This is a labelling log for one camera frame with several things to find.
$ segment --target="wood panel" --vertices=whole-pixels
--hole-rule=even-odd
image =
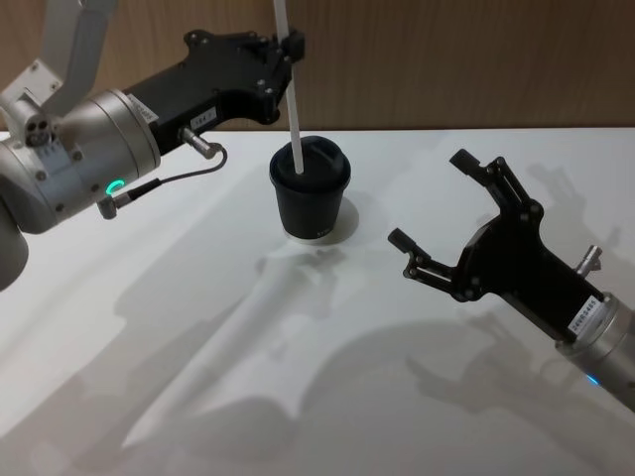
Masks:
[[[119,0],[96,89],[178,61],[194,28],[271,33],[271,3]],[[632,0],[288,3],[308,39],[297,68],[304,128],[635,125]],[[0,84],[37,54],[44,8],[0,0]]]

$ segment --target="green led light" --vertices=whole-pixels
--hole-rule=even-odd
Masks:
[[[112,195],[113,192],[117,191],[119,188],[121,188],[123,185],[125,185],[126,182],[123,181],[121,178],[118,178],[117,180],[113,180],[107,187],[106,187],[106,194],[107,195]]]

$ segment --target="black cable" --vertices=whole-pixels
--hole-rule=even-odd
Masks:
[[[220,163],[217,166],[211,167],[209,169],[203,169],[202,171],[194,171],[188,172],[186,174],[180,174],[178,176],[172,176],[168,178],[154,178],[143,185],[139,185],[136,188],[128,190],[127,192],[122,193],[114,197],[114,202],[118,208],[127,205],[131,201],[136,200],[137,198],[145,195],[146,193],[151,192],[158,186],[163,185],[164,183],[170,183],[171,181],[181,180],[181,179],[189,179],[190,177],[203,176],[205,174],[211,174],[212,172],[216,172],[219,169],[222,169],[224,165],[227,163],[227,151],[223,147],[220,148],[220,153],[222,154],[222,159],[220,159]]]
[[[218,164],[217,166],[210,169],[203,169],[202,171],[188,172],[186,174],[180,174],[179,176],[163,178],[161,180],[161,184],[180,179],[189,179],[190,177],[203,176],[205,174],[211,174],[212,172],[216,172],[217,170],[222,169],[227,162],[227,151],[225,151],[224,148],[220,148],[220,153],[222,154],[222,159],[220,159],[220,164]]]

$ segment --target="table surface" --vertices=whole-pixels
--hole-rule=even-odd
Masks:
[[[635,305],[635,131],[323,133],[352,163],[331,242],[289,240],[286,133],[214,133],[229,162],[28,237],[0,295],[0,474],[632,475],[635,417],[496,296],[404,280],[395,226],[454,264],[497,213],[448,163],[507,159],[574,265]],[[203,168],[193,151],[153,175]]]

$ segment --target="label sticker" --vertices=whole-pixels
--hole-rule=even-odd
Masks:
[[[190,121],[190,127],[193,131],[198,129],[199,127],[204,126],[205,124],[209,124],[216,118],[216,107],[212,107],[211,109],[207,109],[202,114],[198,114]]]
[[[575,335],[580,335],[593,322],[593,318],[597,314],[601,301],[593,296],[589,296],[584,305],[577,312],[573,320],[570,322],[568,329]]]
[[[134,94],[128,94],[128,99],[132,101],[132,103],[135,105],[139,113],[143,116],[147,124],[155,122],[157,119],[159,119],[159,116],[156,115],[152,111],[152,109],[146,106],[143,102],[137,99]]]

